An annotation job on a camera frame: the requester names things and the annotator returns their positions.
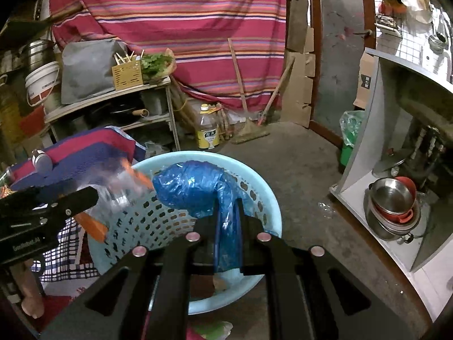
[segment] blue plastic bag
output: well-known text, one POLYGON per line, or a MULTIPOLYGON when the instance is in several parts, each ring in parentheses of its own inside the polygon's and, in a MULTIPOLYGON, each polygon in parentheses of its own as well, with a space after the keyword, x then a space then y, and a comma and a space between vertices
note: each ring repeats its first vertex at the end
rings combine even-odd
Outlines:
POLYGON ((241 198, 245 214, 253 216, 253 201, 230 174, 209 162, 187 161, 175 163, 155 175, 153 185, 163 204, 186 209, 196 218, 212 215, 217 196, 221 222, 218 257, 215 257, 218 270, 240 267, 241 226, 234 204, 241 198))

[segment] green trash bin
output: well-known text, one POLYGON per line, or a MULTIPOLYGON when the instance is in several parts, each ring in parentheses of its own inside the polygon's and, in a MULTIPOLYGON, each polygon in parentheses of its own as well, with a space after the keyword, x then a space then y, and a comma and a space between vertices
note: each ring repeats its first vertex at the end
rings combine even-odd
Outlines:
POLYGON ((345 111, 340 118, 341 134, 343 135, 343 149, 341 150, 340 163, 343 166, 347 165, 351 157, 364 114, 365 112, 363 110, 345 111))

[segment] white cabinet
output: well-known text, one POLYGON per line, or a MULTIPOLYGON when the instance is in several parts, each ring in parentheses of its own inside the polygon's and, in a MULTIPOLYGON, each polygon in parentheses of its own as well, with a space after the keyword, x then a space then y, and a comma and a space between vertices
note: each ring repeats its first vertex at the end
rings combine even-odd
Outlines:
POLYGON ((371 82, 371 97, 354 151, 343 177, 331 187, 331 193, 375 236, 435 319, 453 293, 453 223, 450 222, 453 220, 453 209, 444 208, 439 217, 434 216, 430 207, 425 205, 420 224, 412 232, 422 237, 404 244, 388 242, 374 234, 366 222, 364 199, 368 185, 377 180, 371 170, 389 148, 398 150, 403 146, 413 115, 424 125, 439 124, 444 139, 451 136, 448 133, 452 128, 448 124, 451 119, 438 116, 435 111, 424 108, 416 101, 412 103, 410 98, 441 96, 451 109, 453 85, 447 81, 439 82, 438 76, 393 55, 370 49, 366 52, 378 57, 371 82))

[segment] gray bag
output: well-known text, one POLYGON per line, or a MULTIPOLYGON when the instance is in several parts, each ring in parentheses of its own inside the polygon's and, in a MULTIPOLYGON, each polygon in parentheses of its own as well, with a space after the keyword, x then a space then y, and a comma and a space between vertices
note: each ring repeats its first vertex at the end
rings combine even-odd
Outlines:
POLYGON ((63 50, 61 102, 64 105, 115 90, 115 52, 124 50, 115 39, 68 43, 63 50))

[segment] broom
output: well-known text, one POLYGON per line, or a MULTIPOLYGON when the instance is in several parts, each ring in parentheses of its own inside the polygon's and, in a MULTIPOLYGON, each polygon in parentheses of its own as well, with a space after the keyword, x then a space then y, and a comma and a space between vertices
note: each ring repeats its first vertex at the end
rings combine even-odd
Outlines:
POLYGON ((234 51, 233 42, 231 41, 231 38, 228 38, 228 45, 230 46, 231 56, 233 58, 234 71, 236 72, 237 84, 239 85, 239 91, 241 93, 242 108, 244 109, 245 112, 245 125, 239 131, 239 133, 235 135, 231 140, 231 142, 236 145, 239 143, 251 141, 252 139, 265 137, 266 135, 269 135, 269 132, 257 126, 253 121, 250 120, 249 110, 247 108, 247 103, 245 102, 245 94, 244 87, 242 85, 241 74, 239 72, 239 66, 237 65, 236 53, 234 51))

